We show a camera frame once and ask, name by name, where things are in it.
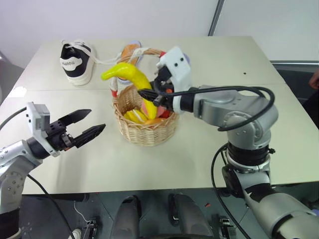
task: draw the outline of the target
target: sneaker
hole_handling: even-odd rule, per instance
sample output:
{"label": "sneaker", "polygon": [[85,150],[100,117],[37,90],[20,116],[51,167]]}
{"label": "sneaker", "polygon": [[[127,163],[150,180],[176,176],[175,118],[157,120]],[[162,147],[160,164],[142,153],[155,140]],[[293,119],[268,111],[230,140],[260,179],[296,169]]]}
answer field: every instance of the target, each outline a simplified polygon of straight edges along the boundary
{"label": "sneaker", "polygon": [[89,83],[94,65],[94,49],[81,40],[62,43],[60,63],[69,82],[74,86]]}
{"label": "sneaker", "polygon": [[82,233],[81,233],[81,230],[80,230],[80,229],[78,229],[78,228],[75,229],[75,230],[72,232],[72,234],[73,234],[73,236],[74,236],[75,239],[81,239]]}

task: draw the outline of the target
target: metal rod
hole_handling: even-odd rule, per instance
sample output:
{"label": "metal rod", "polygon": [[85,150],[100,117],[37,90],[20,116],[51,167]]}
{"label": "metal rod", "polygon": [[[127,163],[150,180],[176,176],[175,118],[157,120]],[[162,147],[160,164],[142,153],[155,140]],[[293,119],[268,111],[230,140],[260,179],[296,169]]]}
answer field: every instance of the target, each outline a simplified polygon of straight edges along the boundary
{"label": "metal rod", "polygon": [[214,33],[215,33],[215,29],[216,29],[216,26],[217,26],[217,23],[218,23],[218,20],[219,20],[219,16],[220,16],[221,10],[223,8],[224,2],[225,2],[225,0],[218,0],[218,2],[217,2],[215,14],[214,14],[214,17],[213,17],[213,21],[211,22],[211,25],[210,25],[208,36],[213,36]]}
{"label": "metal rod", "polygon": [[270,61],[275,65],[307,65],[307,66],[319,66],[319,61]]}

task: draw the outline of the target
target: white shoelace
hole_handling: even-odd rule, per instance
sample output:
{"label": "white shoelace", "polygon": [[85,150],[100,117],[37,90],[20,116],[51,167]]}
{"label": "white shoelace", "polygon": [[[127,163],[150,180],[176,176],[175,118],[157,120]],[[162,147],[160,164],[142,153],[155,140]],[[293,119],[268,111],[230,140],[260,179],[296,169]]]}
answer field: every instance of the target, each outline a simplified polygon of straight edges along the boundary
{"label": "white shoelace", "polygon": [[97,63],[97,64],[103,64],[103,65],[115,65],[117,64],[117,62],[120,60],[121,58],[121,52],[118,53],[116,55],[115,58],[111,58],[105,61],[102,61],[100,59],[98,59],[96,56],[94,56],[87,48],[83,47],[83,45],[85,44],[83,40],[77,40],[77,41],[66,41],[66,40],[62,40],[61,41],[62,45],[64,44],[69,44],[69,46],[66,46],[65,48],[76,48],[79,49],[81,51],[83,51],[85,54],[87,54],[88,56],[90,56],[92,58],[92,60]]}

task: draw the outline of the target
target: yellow banana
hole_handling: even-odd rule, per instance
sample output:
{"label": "yellow banana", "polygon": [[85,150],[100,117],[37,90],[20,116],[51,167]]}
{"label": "yellow banana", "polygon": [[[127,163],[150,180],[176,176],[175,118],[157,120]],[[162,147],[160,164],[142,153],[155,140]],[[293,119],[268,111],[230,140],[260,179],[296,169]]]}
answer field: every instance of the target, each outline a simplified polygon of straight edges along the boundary
{"label": "yellow banana", "polygon": [[[108,80],[112,77],[122,77],[129,81],[131,81],[135,87],[140,89],[152,89],[151,84],[149,83],[147,77],[144,75],[142,71],[140,71],[137,67],[130,63],[121,62],[115,66],[113,66],[108,71],[102,73],[102,80]],[[155,119],[157,108],[150,101],[143,99],[145,102],[146,109],[148,111],[148,118]]]}
{"label": "yellow banana", "polygon": [[144,123],[145,121],[148,121],[149,119],[146,118],[146,116],[140,112],[139,110],[131,110],[127,111],[124,114],[124,118],[127,120],[133,121],[135,123]]}

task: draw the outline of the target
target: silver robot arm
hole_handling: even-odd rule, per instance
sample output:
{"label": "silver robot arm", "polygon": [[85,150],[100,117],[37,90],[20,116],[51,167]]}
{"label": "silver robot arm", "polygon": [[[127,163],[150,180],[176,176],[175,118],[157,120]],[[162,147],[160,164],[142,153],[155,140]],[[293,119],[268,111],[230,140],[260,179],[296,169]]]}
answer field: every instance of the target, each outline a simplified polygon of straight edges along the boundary
{"label": "silver robot arm", "polygon": [[[237,90],[171,96],[166,89],[192,91],[189,63],[175,47],[160,58],[159,73],[154,80],[155,92],[139,94],[179,114],[191,112],[196,118],[218,127],[234,126],[256,115],[269,102],[260,96],[244,96]],[[254,121],[227,130],[227,165],[222,174],[232,195],[243,198],[270,238],[318,239],[319,217],[288,194],[271,187],[270,128],[278,118],[275,106]]]}
{"label": "silver robot arm", "polygon": [[21,237],[19,207],[25,178],[39,166],[43,159],[57,157],[62,150],[77,148],[98,136],[105,124],[93,126],[73,138],[66,132],[71,123],[82,120],[91,110],[77,110],[50,123],[50,113],[45,105],[27,103],[26,120],[32,133],[21,140],[0,148],[0,238]]}

